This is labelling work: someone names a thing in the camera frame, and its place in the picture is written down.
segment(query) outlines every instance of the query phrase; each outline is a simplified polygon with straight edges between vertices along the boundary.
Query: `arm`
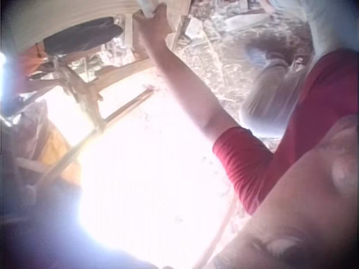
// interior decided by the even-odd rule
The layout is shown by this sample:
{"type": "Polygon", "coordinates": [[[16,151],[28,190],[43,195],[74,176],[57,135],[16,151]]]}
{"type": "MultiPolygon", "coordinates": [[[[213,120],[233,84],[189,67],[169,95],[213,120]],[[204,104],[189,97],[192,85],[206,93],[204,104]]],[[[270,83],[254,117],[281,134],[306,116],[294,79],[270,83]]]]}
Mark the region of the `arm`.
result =
{"type": "Polygon", "coordinates": [[[213,152],[225,168],[246,211],[253,213],[263,200],[263,194],[269,190],[264,189],[264,181],[273,154],[250,131],[240,127],[203,81],[167,48],[165,37],[170,28],[166,6],[160,5],[151,19],[140,12],[135,13],[134,22],[170,92],[214,144],[213,152]]]}
{"type": "Polygon", "coordinates": [[[170,27],[166,5],[158,7],[154,18],[145,18],[138,12],[134,20],[148,55],[197,128],[214,143],[226,130],[238,126],[204,82],[167,48],[165,38],[170,27]]]}

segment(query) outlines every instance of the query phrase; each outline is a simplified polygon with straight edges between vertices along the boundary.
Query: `red shirt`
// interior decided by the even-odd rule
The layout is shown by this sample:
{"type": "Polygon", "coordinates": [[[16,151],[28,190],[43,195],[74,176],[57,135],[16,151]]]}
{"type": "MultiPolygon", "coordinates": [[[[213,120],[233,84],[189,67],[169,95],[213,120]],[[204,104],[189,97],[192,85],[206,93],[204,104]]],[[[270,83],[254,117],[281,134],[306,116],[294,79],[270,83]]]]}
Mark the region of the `red shirt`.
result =
{"type": "Polygon", "coordinates": [[[282,175],[346,115],[358,114],[358,54],[332,52],[315,65],[275,153],[242,127],[225,131],[213,153],[245,210],[253,214],[282,175]]]}

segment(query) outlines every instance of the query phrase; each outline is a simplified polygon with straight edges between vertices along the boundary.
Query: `orange cloth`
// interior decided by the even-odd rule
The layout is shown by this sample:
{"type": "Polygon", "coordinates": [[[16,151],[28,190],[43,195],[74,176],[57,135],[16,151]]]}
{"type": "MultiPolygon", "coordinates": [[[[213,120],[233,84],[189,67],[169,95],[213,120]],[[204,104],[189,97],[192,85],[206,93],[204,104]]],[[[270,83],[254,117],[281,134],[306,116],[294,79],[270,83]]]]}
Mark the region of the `orange cloth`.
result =
{"type": "Polygon", "coordinates": [[[20,72],[28,77],[45,62],[45,58],[47,58],[47,53],[44,43],[41,41],[20,53],[17,57],[17,65],[20,72]]]}

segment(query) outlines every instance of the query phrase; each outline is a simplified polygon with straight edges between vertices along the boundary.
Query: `yellow cloth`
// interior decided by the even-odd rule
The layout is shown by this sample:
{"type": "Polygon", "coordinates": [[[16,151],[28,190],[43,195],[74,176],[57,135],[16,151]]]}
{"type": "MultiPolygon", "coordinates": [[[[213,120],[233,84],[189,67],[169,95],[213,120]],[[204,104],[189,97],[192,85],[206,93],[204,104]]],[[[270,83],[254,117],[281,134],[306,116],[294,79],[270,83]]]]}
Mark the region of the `yellow cloth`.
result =
{"type": "MultiPolygon", "coordinates": [[[[37,161],[43,164],[53,165],[60,160],[70,148],[70,145],[61,132],[53,124],[50,124],[48,138],[37,161]]],[[[61,176],[64,180],[72,184],[81,185],[80,164],[74,161],[61,173],[61,176]]]]}

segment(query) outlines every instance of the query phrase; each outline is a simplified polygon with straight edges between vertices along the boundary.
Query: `skin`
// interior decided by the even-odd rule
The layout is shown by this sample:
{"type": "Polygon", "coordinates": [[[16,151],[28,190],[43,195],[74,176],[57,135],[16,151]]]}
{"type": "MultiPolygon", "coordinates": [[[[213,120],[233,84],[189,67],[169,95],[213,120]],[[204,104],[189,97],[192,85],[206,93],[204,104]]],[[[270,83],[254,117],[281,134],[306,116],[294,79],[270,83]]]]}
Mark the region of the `skin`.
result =
{"type": "MultiPolygon", "coordinates": [[[[166,5],[150,19],[137,12],[134,22],[168,90],[204,136],[214,143],[238,126],[165,45],[170,32],[166,5]]],[[[240,234],[207,268],[351,268],[342,262],[357,246],[357,130],[357,115],[338,121],[280,178],[240,234]]]]}
{"type": "Polygon", "coordinates": [[[241,233],[208,265],[343,267],[358,237],[358,121],[337,122],[279,180],[241,233]]]}

